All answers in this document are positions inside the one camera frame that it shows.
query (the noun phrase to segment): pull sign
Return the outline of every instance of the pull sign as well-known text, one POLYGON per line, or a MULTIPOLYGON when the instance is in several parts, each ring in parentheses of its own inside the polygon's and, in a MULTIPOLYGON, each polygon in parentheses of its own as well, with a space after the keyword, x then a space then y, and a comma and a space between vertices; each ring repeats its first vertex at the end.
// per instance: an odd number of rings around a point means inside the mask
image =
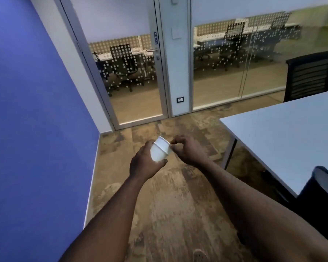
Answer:
POLYGON ((154 41, 156 42, 156 45, 158 45, 158 36, 157 36, 157 32, 154 32, 154 41))

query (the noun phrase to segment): electrical outlet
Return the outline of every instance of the electrical outlet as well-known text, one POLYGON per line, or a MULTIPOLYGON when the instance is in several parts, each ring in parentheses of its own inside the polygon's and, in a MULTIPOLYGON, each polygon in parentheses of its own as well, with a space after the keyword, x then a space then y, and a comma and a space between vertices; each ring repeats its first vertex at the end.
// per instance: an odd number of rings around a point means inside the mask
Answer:
POLYGON ((182 102, 184 102, 184 100, 185 100, 185 98, 183 96, 182 97, 178 97, 176 99, 176 103, 182 103, 182 102))

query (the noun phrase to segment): table leg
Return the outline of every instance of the table leg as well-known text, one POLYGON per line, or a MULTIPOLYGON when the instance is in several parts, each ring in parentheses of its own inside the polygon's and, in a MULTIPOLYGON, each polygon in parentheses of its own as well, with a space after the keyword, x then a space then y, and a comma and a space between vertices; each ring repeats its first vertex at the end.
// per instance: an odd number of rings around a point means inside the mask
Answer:
POLYGON ((228 163, 231 160, 231 156, 234 150, 234 147, 236 147, 237 139, 233 136, 231 136, 230 140, 228 141, 228 145, 225 151, 225 155, 223 156, 223 160, 221 163, 221 167, 223 169, 227 169, 228 163))

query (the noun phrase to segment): cup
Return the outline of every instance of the cup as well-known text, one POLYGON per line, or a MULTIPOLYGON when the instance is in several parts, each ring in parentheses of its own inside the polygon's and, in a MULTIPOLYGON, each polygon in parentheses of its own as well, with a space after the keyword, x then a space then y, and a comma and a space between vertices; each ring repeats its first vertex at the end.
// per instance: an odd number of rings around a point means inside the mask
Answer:
POLYGON ((155 162, 159 162, 167 157, 172 150, 170 149, 170 143, 163 137, 158 136, 157 140, 151 147, 151 157, 155 162))

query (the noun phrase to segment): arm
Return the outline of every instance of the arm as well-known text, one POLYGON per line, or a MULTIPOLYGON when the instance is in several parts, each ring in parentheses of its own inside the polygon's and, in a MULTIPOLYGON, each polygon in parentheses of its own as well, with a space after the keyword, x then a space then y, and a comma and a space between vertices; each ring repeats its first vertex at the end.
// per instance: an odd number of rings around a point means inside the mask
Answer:
POLYGON ((124 261, 137 196, 144 183, 166 163, 154 162, 147 141, 130 163, 130 176, 89 222, 62 255, 59 262, 124 261))
POLYGON ((175 136, 171 149, 205 175, 231 222, 260 258, 328 261, 327 239, 300 216, 212 162, 192 137, 175 136))

